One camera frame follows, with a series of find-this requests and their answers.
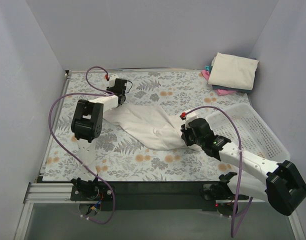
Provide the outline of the white t shirt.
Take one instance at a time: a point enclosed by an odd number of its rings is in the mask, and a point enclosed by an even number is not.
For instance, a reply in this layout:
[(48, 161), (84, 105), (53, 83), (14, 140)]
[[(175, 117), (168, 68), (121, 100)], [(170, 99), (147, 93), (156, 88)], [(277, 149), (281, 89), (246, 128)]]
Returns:
[(168, 115), (161, 106), (125, 104), (106, 111), (103, 118), (120, 126), (149, 149), (166, 151), (187, 147), (181, 138), (185, 121)]

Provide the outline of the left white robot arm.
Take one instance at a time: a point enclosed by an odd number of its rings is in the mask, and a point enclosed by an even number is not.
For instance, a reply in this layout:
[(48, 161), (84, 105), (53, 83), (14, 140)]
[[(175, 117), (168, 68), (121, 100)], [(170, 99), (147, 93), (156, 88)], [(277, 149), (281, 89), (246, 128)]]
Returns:
[(82, 161), (76, 171), (76, 177), (71, 180), (74, 186), (76, 199), (82, 201), (111, 201), (112, 190), (101, 182), (92, 173), (96, 169), (96, 139), (100, 136), (103, 124), (103, 114), (115, 109), (126, 100), (126, 79), (118, 78), (115, 74), (109, 80), (107, 90), (114, 93), (112, 96), (99, 97), (94, 100), (79, 100), (71, 123), (71, 131), (77, 140), (78, 158)]

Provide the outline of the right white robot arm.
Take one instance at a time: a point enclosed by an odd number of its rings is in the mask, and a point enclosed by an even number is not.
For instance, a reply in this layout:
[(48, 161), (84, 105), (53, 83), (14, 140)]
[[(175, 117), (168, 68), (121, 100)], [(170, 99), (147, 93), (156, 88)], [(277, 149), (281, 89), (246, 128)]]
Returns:
[(260, 181), (265, 188), (253, 188), (248, 196), (268, 201), (280, 214), (290, 216), (306, 198), (306, 183), (291, 161), (276, 162), (240, 151), (230, 139), (215, 135), (204, 118), (183, 124), (181, 132), (188, 147), (197, 145), (207, 156), (239, 167)]

